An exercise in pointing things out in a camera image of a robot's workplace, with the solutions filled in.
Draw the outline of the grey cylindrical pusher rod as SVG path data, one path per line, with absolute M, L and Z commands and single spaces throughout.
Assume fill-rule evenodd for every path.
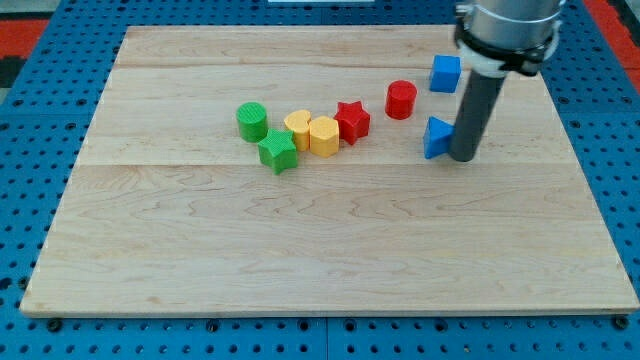
M 448 150 L 454 160 L 469 162 L 475 157 L 504 81 L 471 71 Z

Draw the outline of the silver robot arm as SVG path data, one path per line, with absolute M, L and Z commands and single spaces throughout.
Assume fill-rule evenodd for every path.
M 533 77 L 559 45 L 563 0 L 469 0 L 455 4 L 454 42 L 471 67 L 449 155 L 472 160 L 509 73 Z

